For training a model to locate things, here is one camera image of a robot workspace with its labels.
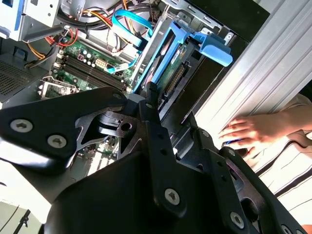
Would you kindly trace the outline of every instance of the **red wire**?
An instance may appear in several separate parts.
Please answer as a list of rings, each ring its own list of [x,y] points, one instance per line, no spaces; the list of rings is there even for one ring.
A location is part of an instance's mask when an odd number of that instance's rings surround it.
[[[73,32],[72,29],[70,29],[70,34],[71,34],[71,38],[70,38],[70,40],[69,40],[68,43],[66,43],[66,44],[58,43],[58,45],[60,45],[60,46],[65,46],[65,47],[66,47],[66,46],[71,46],[71,45],[73,45],[73,44],[77,41],[77,38],[78,38],[78,30],[76,29],[76,35],[75,35],[75,39],[74,39],[73,41],[71,41],[71,40],[74,38],[74,32]],[[51,37],[46,37],[46,40],[48,41],[49,44],[52,44],[52,43],[55,42],[54,39],[51,38]]]

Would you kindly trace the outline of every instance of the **metal panel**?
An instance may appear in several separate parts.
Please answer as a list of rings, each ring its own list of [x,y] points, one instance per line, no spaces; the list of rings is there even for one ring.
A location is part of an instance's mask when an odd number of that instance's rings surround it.
[[[0,56],[0,102],[4,103],[30,83],[39,79],[45,70],[24,68],[24,61],[10,54]]]
[[[280,110],[312,78],[311,37],[312,1],[281,1],[197,112],[198,125],[216,135],[235,116]]]
[[[26,0],[23,12],[35,20],[52,27],[59,8],[59,0]]]

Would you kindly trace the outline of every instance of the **sleeve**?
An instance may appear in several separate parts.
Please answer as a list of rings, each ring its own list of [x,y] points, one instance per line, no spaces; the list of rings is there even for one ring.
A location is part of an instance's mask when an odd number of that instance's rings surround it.
[[[289,108],[296,107],[296,106],[311,105],[311,104],[312,102],[306,96],[303,96],[302,94],[297,94],[296,96],[294,96],[294,98],[290,102],[286,104],[286,106],[281,111],[284,111],[284,110],[287,110]]]

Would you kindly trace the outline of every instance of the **ram slot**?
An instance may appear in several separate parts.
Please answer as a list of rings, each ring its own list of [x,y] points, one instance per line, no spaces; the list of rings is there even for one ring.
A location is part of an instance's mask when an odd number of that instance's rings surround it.
[[[94,77],[89,76],[89,75],[87,75],[87,74],[85,74],[85,73],[83,73],[83,72],[81,72],[81,71],[79,71],[73,67],[65,66],[64,71],[75,76],[75,77],[77,77],[77,78],[79,78],[79,79],[81,79],[81,80],[84,80],[85,82],[88,82],[89,84],[94,85],[96,87],[101,88],[101,87],[108,86],[107,84],[105,84],[105,83],[95,79]]]
[[[89,76],[104,82],[108,86],[115,87],[119,90],[122,90],[124,88],[124,84],[121,83],[118,79],[112,77],[110,74],[102,72],[100,70],[97,70],[96,68],[93,68],[75,58],[68,57],[67,61],[65,62],[66,66],[71,66],[74,69],[78,69],[81,72],[88,74]]]

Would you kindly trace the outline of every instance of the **bolt hole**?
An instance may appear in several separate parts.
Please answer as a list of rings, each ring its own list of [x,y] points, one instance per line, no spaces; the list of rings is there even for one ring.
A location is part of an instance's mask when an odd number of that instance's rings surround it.
[[[235,221],[237,222],[237,223],[240,223],[240,220],[239,220],[239,218],[236,216],[235,217]]]
[[[27,128],[27,125],[25,123],[18,123],[16,125],[16,127],[19,128],[19,129],[25,129],[25,128]]]
[[[132,125],[130,123],[124,123],[121,126],[121,130],[124,132],[129,131],[131,128],[132,128]]]
[[[198,164],[197,166],[196,166],[196,168],[198,168],[198,169],[200,169],[200,170],[204,170],[204,167],[203,167],[203,164]]]
[[[164,149],[161,149],[160,152],[161,152],[163,155],[167,155],[167,151],[164,150]]]

